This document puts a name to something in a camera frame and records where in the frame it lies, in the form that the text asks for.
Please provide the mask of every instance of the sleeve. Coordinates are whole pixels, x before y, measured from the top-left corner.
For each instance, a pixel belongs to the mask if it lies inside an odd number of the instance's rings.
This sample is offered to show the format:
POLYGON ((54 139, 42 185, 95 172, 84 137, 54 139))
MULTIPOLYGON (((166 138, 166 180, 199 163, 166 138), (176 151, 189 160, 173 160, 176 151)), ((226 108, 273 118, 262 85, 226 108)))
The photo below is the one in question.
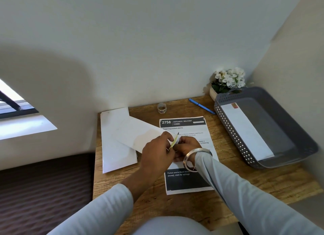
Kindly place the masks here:
POLYGON ((300 213, 242 179, 211 155, 197 153, 195 166, 251 235, 324 234, 300 213))
POLYGON ((133 197, 122 184, 113 186, 63 223, 49 235, 113 235, 133 209, 133 197))

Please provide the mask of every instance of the wooden table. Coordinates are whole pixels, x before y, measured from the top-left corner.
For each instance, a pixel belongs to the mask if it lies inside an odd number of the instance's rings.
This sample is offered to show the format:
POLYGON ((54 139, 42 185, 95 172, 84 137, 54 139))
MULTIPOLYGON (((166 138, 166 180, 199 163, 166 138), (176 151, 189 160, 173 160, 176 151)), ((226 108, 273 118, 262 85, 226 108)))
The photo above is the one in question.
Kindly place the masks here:
MULTIPOLYGON (((213 100, 209 96, 194 100, 213 110, 213 100)), ((159 126, 159 119, 204 116, 219 161, 248 180, 261 190, 268 192, 286 204, 314 196, 323 192, 313 176, 306 172, 300 163, 274 169, 254 169, 249 167, 241 157, 217 115, 203 110, 181 99, 167 102, 167 112, 159 114, 157 104, 129 108, 130 116, 144 122, 159 126)), ((138 170, 140 163, 133 164, 106 174, 102 173, 102 147, 100 114, 98 115, 96 162, 94 173, 93 198, 109 190, 138 170)), ((131 217, 119 228, 116 234, 128 234, 140 222, 155 216, 184 216, 198 221, 210 230, 219 226, 237 222, 233 213, 214 191, 166 195, 164 176, 149 188, 134 204, 131 217)))

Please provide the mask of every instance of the long-sleeve shirt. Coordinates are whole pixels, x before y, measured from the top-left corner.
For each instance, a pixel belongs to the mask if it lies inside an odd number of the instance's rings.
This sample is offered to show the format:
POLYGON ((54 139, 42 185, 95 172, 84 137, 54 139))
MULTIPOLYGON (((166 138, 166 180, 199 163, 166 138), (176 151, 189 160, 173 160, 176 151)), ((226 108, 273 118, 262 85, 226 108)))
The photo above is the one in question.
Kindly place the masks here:
MULTIPOLYGON (((324 230, 300 213, 242 179, 209 154, 197 153, 195 166, 251 235, 324 235, 324 230)), ((131 192, 126 186, 117 184, 69 217, 49 234, 112 235, 131 214, 132 209, 131 192)), ((211 234, 201 224, 185 217, 156 217, 133 232, 136 235, 211 234)))

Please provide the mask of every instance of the person's right hand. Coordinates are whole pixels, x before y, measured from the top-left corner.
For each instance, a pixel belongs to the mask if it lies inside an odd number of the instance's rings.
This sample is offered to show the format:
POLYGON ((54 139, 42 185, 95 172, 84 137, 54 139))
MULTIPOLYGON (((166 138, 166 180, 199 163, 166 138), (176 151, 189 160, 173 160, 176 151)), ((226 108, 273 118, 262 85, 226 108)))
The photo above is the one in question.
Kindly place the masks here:
MULTIPOLYGON (((182 158, 182 160, 184 156, 189 153, 189 151, 196 148, 201 148, 200 143, 194 137, 187 136, 182 136, 179 140, 179 143, 173 146, 173 149, 176 151, 176 157, 182 158)), ((195 156, 196 153, 193 153, 188 159, 188 161, 190 161, 193 166, 195 165, 195 156)))

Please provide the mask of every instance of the white wall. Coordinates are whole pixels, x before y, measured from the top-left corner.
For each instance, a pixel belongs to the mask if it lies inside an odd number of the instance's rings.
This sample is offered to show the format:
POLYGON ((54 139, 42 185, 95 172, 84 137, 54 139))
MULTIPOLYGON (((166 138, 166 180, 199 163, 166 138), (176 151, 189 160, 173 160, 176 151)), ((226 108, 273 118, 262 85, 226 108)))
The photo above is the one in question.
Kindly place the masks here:
MULTIPOLYGON (((324 188, 324 0, 301 0, 252 75, 318 143, 305 161, 324 188)), ((324 195, 291 205, 324 228, 324 195)))
POLYGON ((0 142, 0 169, 94 150, 96 113, 249 75, 299 0, 0 0, 0 78, 58 130, 0 142))

